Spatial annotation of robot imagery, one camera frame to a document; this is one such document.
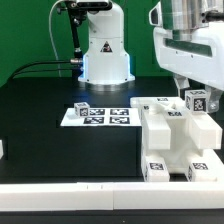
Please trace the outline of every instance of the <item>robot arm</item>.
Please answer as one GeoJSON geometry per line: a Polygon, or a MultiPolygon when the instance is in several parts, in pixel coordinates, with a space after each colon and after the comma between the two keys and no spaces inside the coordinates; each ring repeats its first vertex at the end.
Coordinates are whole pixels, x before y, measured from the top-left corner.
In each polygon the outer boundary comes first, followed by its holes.
{"type": "Polygon", "coordinates": [[[223,1],[161,0],[149,18],[160,67],[175,74],[179,88],[189,87],[188,78],[205,84],[207,111],[217,111],[224,91],[223,1]]]}
{"type": "Polygon", "coordinates": [[[124,13],[110,0],[65,1],[68,10],[75,58],[83,58],[79,82],[100,91],[114,91],[134,81],[130,59],[124,49],[124,13]],[[77,27],[88,18],[89,49],[83,56],[77,27]]]}

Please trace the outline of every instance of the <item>green backdrop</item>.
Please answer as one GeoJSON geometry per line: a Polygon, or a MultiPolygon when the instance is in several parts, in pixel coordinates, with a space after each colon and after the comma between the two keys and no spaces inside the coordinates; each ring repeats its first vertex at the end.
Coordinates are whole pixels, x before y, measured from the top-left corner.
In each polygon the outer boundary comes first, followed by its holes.
{"type": "MultiPolygon", "coordinates": [[[[152,40],[153,27],[148,22],[148,13],[157,1],[128,0],[124,9],[125,49],[131,56],[131,72],[136,76],[169,74],[162,71],[156,62],[152,40]]],[[[0,86],[16,68],[26,63],[55,59],[48,32],[48,16],[55,2],[56,0],[1,1],[0,86]]],[[[114,2],[122,5],[124,0],[114,2]]],[[[70,59],[73,55],[73,45],[67,12],[60,16],[54,13],[53,34],[60,59],[70,59]]],[[[79,28],[79,36],[82,50],[85,52],[88,49],[87,22],[79,28]]],[[[58,73],[41,73],[41,75],[57,76],[58,73]]]]}

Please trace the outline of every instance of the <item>black cable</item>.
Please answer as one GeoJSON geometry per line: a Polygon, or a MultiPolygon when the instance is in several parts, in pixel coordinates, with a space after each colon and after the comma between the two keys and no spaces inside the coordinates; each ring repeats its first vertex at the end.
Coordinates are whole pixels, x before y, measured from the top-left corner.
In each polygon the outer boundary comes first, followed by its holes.
{"type": "Polygon", "coordinates": [[[8,78],[7,82],[13,80],[13,78],[25,68],[29,68],[35,65],[53,65],[53,64],[70,64],[70,61],[36,61],[32,63],[25,64],[19,68],[17,68],[8,78]]]}
{"type": "Polygon", "coordinates": [[[29,71],[24,71],[24,72],[18,72],[18,73],[15,74],[15,76],[17,76],[17,75],[21,75],[21,74],[25,74],[25,73],[32,73],[32,72],[34,72],[34,73],[37,73],[37,72],[56,72],[56,71],[58,71],[58,70],[60,70],[60,71],[71,71],[71,70],[73,70],[73,68],[29,70],[29,71]]]}
{"type": "Polygon", "coordinates": [[[124,0],[124,3],[121,7],[124,9],[126,7],[127,3],[128,3],[128,0],[124,0]]]}

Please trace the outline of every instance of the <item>small cube with marker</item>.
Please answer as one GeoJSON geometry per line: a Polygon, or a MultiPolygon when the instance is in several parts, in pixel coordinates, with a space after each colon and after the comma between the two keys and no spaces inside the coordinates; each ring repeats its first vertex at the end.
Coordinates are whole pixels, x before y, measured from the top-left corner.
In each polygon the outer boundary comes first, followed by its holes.
{"type": "Polygon", "coordinates": [[[75,103],[75,114],[78,117],[89,117],[90,106],[86,102],[75,103]]]}
{"type": "Polygon", "coordinates": [[[188,90],[185,92],[185,105],[192,113],[206,112],[207,92],[205,90],[188,90]]]}

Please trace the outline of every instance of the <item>wire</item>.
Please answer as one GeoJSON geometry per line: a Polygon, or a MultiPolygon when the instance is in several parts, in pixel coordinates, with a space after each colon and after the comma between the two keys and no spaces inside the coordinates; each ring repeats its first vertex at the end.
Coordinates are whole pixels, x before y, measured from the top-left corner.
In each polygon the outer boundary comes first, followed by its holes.
{"type": "Polygon", "coordinates": [[[36,61],[32,63],[25,64],[19,68],[17,68],[8,78],[8,81],[13,80],[13,78],[17,75],[17,73],[20,73],[20,71],[35,66],[35,65],[52,65],[52,64],[70,64],[70,61],[36,61]]]}
{"type": "MultiPolygon", "coordinates": [[[[61,71],[70,71],[72,69],[73,68],[61,68],[60,70],[61,71]]],[[[37,72],[56,72],[56,71],[58,71],[58,69],[28,70],[28,71],[24,71],[24,72],[18,72],[15,74],[15,76],[25,74],[25,73],[32,73],[32,72],[37,73],[37,72]]]]}
{"type": "Polygon", "coordinates": [[[123,5],[121,6],[123,9],[127,6],[128,0],[124,0],[123,5]]]}
{"type": "MultiPolygon", "coordinates": [[[[55,46],[53,32],[52,32],[52,16],[53,16],[53,11],[54,11],[55,7],[57,6],[57,4],[59,4],[61,2],[66,2],[66,1],[72,1],[72,0],[58,0],[57,2],[55,2],[54,5],[51,8],[51,11],[50,11],[50,14],[49,14],[49,19],[48,19],[48,22],[49,22],[48,27],[49,27],[51,45],[52,45],[54,55],[55,55],[55,58],[56,58],[57,61],[59,60],[59,56],[58,56],[57,48],[55,46]]],[[[61,77],[61,65],[60,64],[58,64],[58,71],[59,71],[59,77],[61,77]]]]}

